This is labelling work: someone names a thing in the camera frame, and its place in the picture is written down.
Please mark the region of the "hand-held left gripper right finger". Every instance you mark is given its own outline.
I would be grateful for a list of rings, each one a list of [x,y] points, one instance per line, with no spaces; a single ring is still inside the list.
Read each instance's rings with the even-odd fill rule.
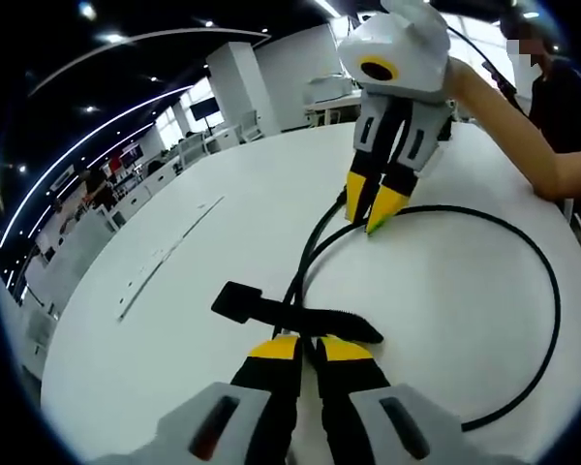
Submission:
[[[412,387],[393,386],[363,347],[321,337],[322,426],[336,464],[511,464],[469,442],[460,421]]]

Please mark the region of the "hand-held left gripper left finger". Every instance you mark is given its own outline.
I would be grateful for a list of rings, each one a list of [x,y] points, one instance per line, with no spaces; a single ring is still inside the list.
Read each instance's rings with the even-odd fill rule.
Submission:
[[[278,336],[256,346],[228,383],[216,382],[163,416],[154,438],[98,464],[285,464],[296,426],[302,346]]]

